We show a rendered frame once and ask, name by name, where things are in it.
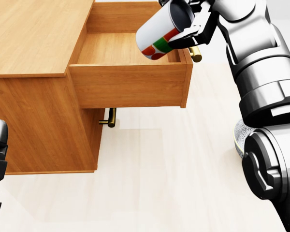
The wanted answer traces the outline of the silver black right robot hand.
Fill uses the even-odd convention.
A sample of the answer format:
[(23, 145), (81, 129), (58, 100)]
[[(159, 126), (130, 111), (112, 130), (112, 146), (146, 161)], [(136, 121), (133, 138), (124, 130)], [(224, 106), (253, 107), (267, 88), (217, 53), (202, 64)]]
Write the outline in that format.
[(168, 3), (183, 9), (190, 20), (171, 38), (171, 48), (209, 44), (219, 28), (234, 63), (282, 55), (280, 32), (271, 23), (265, 0), (159, 0), (162, 7)]

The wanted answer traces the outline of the white can red green print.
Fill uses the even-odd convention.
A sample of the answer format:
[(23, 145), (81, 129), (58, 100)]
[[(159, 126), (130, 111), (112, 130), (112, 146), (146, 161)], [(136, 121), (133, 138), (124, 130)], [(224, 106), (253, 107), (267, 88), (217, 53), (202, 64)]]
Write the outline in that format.
[(169, 0), (136, 32), (136, 43), (141, 53), (150, 60), (158, 60), (173, 49), (171, 38), (189, 28), (194, 13), (185, 0)]

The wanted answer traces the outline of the closed wooden drawer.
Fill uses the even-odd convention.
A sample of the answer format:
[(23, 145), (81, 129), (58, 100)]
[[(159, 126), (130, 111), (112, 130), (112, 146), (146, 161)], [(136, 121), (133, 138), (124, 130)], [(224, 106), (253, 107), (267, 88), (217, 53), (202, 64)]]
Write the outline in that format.
[(93, 171), (97, 170), (99, 150), (102, 137), (103, 125), (99, 124), (100, 119), (104, 119), (105, 109), (81, 109), (83, 126), (87, 135), (87, 140), (93, 158)]

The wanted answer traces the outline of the wooden cabinet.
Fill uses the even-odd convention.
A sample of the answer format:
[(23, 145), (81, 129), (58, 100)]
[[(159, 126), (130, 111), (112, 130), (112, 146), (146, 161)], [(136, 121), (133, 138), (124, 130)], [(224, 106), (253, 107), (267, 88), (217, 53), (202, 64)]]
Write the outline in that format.
[(7, 174), (93, 172), (69, 72), (95, 0), (0, 0)]

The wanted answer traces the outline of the open wooden drawer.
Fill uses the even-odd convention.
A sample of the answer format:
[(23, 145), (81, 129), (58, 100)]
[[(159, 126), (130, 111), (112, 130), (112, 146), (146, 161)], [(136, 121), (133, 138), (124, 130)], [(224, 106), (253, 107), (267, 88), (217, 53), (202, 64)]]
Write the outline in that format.
[(136, 44), (137, 29), (159, 9), (155, 1), (93, 3), (69, 66), (81, 108), (186, 106), (189, 51), (149, 60)]

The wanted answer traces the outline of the patterned grey bowl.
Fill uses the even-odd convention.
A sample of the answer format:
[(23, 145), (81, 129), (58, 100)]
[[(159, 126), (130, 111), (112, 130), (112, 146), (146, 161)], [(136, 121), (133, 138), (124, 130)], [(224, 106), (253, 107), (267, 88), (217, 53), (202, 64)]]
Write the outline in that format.
[(232, 135), (235, 149), (240, 158), (244, 156), (245, 140), (254, 130), (255, 128), (247, 126), (242, 119), (235, 124)]

